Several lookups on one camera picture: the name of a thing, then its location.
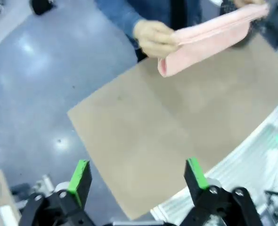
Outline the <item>brown side board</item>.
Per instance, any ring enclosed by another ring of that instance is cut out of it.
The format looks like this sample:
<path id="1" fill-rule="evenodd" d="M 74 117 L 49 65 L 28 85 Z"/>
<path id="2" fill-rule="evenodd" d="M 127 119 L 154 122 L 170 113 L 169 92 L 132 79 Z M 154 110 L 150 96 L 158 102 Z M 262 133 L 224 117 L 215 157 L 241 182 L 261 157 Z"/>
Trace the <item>brown side board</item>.
<path id="1" fill-rule="evenodd" d="M 15 200 L 2 170 L 0 170 L 0 226 L 18 226 L 20 218 L 21 215 L 15 205 Z"/>

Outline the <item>person's right hand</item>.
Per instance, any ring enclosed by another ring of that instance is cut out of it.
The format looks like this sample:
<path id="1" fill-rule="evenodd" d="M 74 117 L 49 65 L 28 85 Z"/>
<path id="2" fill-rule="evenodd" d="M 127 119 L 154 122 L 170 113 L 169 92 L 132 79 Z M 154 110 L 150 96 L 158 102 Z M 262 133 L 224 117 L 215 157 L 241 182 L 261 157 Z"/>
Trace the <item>person's right hand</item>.
<path id="1" fill-rule="evenodd" d="M 139 20 L 133 29 L 133 37 L 148 57 L 165 58 L 178 49 L 173 38 L 174 30 L 162 22 Z"/>

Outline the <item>person's left hand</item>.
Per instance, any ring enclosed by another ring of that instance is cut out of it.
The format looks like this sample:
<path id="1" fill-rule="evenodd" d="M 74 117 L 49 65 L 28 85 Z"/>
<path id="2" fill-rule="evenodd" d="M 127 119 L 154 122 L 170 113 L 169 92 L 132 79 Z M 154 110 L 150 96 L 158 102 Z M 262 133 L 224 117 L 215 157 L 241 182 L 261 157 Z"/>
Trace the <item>person's left hand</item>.
<path id="1" fill-rule="evenodd" d="M 233 1 L 237 8 L 244 7 L 245 5 L 248 5 L 248 4 L 262 5 L 262 4 L 266 3 L 265 0 L 233 0 Z"/>

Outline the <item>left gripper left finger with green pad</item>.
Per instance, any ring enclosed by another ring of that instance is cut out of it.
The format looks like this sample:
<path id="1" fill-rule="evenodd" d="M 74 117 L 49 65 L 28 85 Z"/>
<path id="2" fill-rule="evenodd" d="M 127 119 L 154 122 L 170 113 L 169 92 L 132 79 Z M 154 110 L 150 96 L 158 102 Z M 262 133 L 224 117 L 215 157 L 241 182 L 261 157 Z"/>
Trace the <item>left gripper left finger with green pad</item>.
<path id="1" fill-rule="evenodd" d="M 91 183 L 90 162 L 80 160 L 67 189 L 29 196 L 18 226 L 92 226 L 84 210 Z"/>

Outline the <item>person's right forearm denim sleeve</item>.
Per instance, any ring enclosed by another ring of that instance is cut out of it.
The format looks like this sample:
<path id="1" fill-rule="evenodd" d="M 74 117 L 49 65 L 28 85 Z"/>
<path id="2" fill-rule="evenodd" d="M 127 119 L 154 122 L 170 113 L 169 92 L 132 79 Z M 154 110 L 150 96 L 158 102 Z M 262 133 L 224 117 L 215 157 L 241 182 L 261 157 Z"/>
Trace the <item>person's right forearm denim sleeve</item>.
<path id="1" fill-rule="evenodd" d="M 133 29 L 144 18 L 137 12 L 138 0 L 95 0 L 100 11 L 137 46 Z"/>

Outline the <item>black wheeled base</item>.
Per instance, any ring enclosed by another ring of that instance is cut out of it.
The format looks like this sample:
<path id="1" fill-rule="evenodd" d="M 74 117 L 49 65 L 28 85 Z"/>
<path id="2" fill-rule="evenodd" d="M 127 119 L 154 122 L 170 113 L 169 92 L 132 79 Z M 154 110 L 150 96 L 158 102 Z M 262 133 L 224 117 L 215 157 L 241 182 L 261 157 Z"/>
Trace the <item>black wheeled base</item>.
<path id="1" fill-rule="evenodd" d="M 41 16 L 56 6 L 54 0 L 29 0 L 29 3 L 34 14 L 38 16 Z"/>

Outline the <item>pink terry towel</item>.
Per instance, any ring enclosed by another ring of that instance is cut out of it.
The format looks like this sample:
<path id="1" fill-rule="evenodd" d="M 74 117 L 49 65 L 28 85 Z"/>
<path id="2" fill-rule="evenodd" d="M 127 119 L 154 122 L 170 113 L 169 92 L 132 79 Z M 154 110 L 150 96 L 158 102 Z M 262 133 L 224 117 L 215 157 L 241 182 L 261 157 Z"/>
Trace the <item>pink terry towel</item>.
<path id="1" fill-rule="evenodd" d="M 252 21 L 265 17 L 269 5 L 249 4 L 204 23 L 179 29 L 172 34 L 179 48 L 166 58 L 158 59 L 163 77 L 173 76 L 242 41 Z"/>

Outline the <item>person in denim jacket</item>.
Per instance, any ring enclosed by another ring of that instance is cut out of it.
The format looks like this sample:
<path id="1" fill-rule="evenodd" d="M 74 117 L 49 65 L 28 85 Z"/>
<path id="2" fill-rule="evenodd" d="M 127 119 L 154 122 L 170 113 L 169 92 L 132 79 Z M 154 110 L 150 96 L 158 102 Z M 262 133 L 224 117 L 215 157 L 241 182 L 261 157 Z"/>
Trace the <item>person in denim jacket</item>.
<path id="1" fill-rule="evenodd" d="M 138 0 L 138 4 L 136 10 L 145 20 L 162 22 L 174 32 L 202 21 L 200 0 Z M 135 41 L 135 54 L 140 62 L 148 56 Z"/>

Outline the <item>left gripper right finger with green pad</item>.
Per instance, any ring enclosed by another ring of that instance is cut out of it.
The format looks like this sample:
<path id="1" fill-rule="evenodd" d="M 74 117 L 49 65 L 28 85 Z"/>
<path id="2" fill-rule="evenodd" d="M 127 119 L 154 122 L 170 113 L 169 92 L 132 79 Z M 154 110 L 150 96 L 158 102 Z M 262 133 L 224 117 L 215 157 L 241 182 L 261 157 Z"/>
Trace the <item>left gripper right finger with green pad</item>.
<path id="1" fill-rule="evenodd" d="M 196 158 L 188 158 L 184 178 L 194 207 L 180 226 L 204 226 L 211 215 L 218 216 L 226 226 L 263 226 L 253 200 L 244 187 L 231 192 L 210 185 Z"/>

